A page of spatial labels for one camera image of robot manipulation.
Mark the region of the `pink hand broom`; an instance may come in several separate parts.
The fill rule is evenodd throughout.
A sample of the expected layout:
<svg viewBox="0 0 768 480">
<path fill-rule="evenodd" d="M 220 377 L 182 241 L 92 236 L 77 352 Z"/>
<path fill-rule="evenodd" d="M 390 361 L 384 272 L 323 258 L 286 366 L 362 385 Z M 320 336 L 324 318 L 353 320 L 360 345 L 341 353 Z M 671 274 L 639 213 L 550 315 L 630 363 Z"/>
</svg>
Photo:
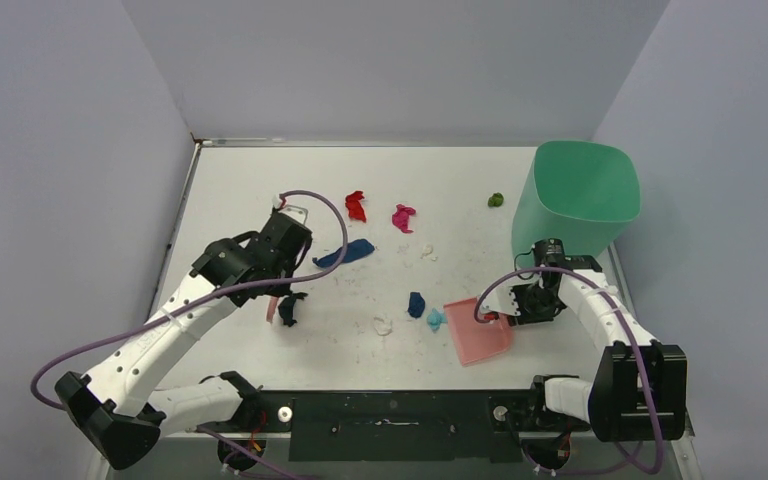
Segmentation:
<svg viewBox="0 0 768 480">
<path fill-rule="evenodd" d="M 279 297 L 271 297 L 270 298 L 270 302 L 269 302 L 268 308 L 267 308 L 267 315 L 266 315 L 266 321 L 269 324 L 272 324 L 274 322 L 276 313 L 278 311 L 279 303 L 280 303 L 280 298 Z"/>
</svg>

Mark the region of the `pink dustpan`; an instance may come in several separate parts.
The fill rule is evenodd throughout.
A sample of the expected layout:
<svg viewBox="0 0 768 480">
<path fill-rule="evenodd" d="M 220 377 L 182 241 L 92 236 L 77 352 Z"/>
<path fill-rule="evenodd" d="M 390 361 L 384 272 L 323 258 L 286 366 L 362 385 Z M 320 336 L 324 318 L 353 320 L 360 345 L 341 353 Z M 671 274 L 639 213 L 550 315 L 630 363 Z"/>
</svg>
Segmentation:
<svg viewBox="0 0 768 480">
<path fill-rule="evenodd" d="M 513 332 L 507 317 L 489 323 L 474 318 L 476 298 L 445 304 L 444 315 L 462 366 L 470 366 L 507 352 L 513 344 Z"/>
</svg>

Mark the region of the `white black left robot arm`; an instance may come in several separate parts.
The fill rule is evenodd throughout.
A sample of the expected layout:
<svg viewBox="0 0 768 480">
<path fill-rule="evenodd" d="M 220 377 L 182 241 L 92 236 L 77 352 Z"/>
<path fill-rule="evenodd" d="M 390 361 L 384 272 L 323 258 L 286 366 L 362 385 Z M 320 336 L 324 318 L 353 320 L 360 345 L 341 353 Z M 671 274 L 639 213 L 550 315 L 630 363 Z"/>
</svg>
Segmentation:
<svg viewBox="0 0 768 480">
<path fill-rule="evenodd" d="M 57 380 L 68 416 L 112 468 L 127 469 L 162 437 L 202 423 L 225 422 L 242 431 L 256 422 L 259 405 L 237 373 L 165 391 L 157 386 L 219 321 L 258 296 L 287 292 L 288 284 L 271 282 L 292 276 L 311 240 L 302 222 L 273 211 L 260 231 L 210 243 L 147 331 L 87 372 Z"/>
</svg>

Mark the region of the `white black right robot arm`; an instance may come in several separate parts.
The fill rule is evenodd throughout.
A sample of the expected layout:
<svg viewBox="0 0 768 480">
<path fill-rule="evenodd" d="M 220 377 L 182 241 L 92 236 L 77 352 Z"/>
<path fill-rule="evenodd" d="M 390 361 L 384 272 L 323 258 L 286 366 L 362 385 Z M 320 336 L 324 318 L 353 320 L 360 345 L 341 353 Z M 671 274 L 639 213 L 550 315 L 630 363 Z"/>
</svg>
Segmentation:
<svg viewBox="0 0 768 480">
<path fill-rule="evenodd" d="M 568 255 L 559 239 L 531 248 L 539 273 L 515 285 L 512 326 L 553 321 L 567 312 L 601 357 L 592 380 L 535 376 L 525 402 L 528 421 L 548 429 L 564 416 L 589 424 L 603 442 L 677 440 L 686 427 L 687 359 L 643 328 L 612 289 L 596 259 Z"/>
</svg>

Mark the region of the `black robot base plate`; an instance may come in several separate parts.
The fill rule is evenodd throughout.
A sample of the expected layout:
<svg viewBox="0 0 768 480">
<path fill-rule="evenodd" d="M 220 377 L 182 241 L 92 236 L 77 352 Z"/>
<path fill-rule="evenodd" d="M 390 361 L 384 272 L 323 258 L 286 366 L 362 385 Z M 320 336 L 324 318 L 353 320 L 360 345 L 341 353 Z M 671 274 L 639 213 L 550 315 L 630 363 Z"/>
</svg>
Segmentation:
<svg viewBox="0 0 768 480">
<path fill-rule="evenodd" d="M 295 462 L 453 461 L 515 463 L 523 440 L 586 432 L 518 390 L 292 391 L 255 394 L 234 419 L 209 429 L 289 443 Z"/>
</svg>

